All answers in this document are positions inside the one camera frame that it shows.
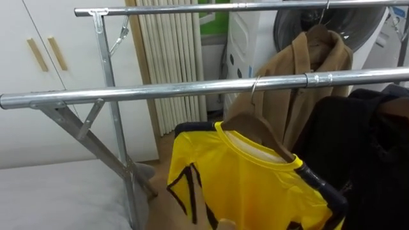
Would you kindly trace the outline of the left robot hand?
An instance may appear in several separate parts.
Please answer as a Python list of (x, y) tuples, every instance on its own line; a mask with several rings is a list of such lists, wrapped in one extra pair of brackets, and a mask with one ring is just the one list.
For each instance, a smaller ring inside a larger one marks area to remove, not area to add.
[(236, 230), (236, 224), (228, 219), (221, 219), (218, 223), (217, 230)]

